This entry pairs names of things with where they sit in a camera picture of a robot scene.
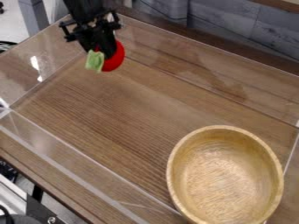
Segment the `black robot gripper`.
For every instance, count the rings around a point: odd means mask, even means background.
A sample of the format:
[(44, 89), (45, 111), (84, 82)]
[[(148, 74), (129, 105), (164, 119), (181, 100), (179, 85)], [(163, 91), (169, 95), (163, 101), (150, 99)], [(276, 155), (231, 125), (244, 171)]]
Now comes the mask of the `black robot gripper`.
[[(114, 0), (61, 0), (70, 19), (60, 22), (64, 38), (68, 41), (77, 40), (84, 51), (88, 52), (98, 47), (105, 58), (109, 59), (117, 50), (114, 30), (121, 28), (116, 13)], [(94, 39), (90, 34), (82, 34), (93, 30), (89, 25), (96, 23)]]

